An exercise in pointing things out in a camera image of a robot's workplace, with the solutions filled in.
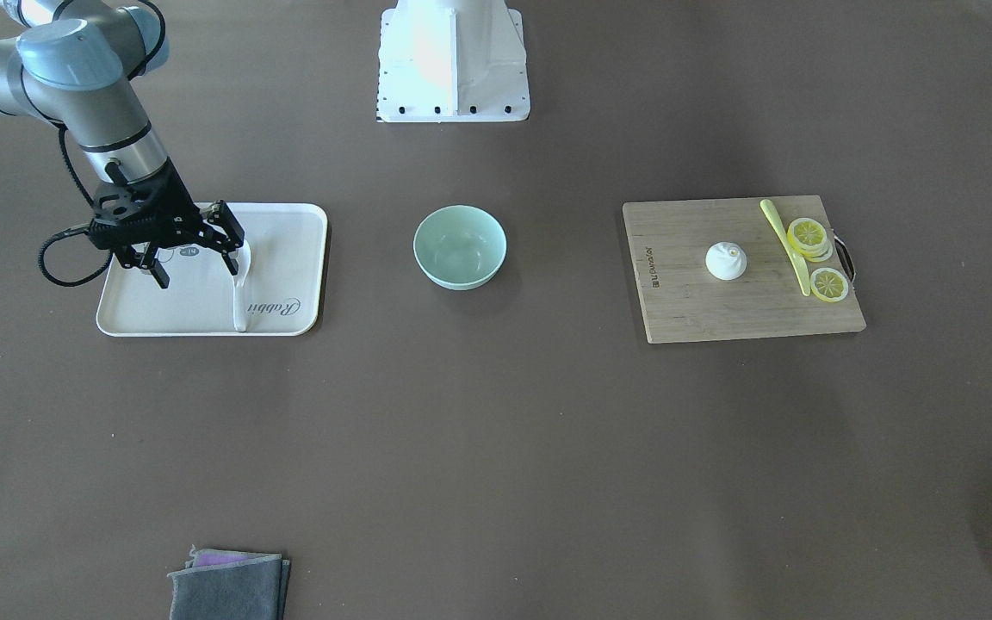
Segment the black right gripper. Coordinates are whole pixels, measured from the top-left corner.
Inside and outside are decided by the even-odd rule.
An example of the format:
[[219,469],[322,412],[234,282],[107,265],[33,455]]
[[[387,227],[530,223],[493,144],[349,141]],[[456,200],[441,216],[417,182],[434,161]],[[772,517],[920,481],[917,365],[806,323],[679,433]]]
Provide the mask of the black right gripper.
[[243,225],[227,201],[213,201],[200,211],[169,158],[145,179],[127,179],[118,158],[105,164],[105,172],[113,181],[99,183],[87,228],[98,250],[114,251],[123,264],[133,266],[127,248],[145,244],[139,268],[161,289],[170,286],[168,271],[158,260],[158,250],[166,248],[197,245],[217,251],[229,274],[245,273],[245,259],[238,258],[245,247]]

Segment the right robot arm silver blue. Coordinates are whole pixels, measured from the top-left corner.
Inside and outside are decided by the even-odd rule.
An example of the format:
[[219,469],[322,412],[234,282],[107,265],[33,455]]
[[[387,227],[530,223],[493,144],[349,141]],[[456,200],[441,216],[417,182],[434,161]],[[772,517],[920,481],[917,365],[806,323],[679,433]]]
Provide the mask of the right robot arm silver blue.
[[85,192],[90,222],[53,235],[84,235],[126,270],[169,286],[158,252],[184,245],[216,251],[229,274],[251,267],[244,228],[224,201],[198,207],[131,82],[160,67],[169,46],[149,1],[3,1],[23,31],[0,39],[0,114],[30,116],[68,133],[99,182]]

